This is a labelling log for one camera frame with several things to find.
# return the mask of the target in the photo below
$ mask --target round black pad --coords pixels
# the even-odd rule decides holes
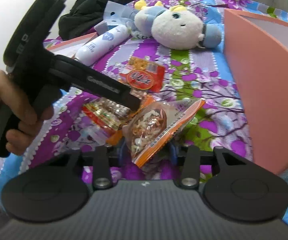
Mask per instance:
[[[10,216],[47,223],[74,214],[89,197],[87,186],[70,170],[41,166],[10,180],[2,190],[1,200]]]
[[[241,222],[281,217],[288,207],[288,185],[278,176],[248,165],[230,166],[204,187],[207,204],[217,213]]]

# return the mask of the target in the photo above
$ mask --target clear plastic bag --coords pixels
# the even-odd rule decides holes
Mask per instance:
[[[153,102],[123,126],[133,162],[142,167],[159,149],[194,118],[203,100]]]

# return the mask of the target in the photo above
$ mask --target stuffed doll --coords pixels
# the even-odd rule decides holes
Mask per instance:
[[[167,10],[160,1],[147,7],[140,0],[135,3],[135,9],[140,10],[134,17],[138,30],[170,49],[215,48],[221,42],[222,35],[216,25],[204,24],[182,5]]]

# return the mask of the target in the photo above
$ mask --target black jacket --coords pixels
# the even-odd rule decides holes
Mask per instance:
[[[77,0],[69,14],[60,17],[59,35],[65,41],[81,36],[103,20],[108,1],[127,4],[134,0]]]

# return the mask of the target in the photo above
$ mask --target human hand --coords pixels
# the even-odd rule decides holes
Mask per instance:
[[[43,121],[53,116],[53,107],[45,109],[39,120],[28,101],[27,95],[0,70],[0,102],[10,107],[21,120],[19,130],[9,130],[6,133],[6,149],[16,155],[22,155],[39,133]]]

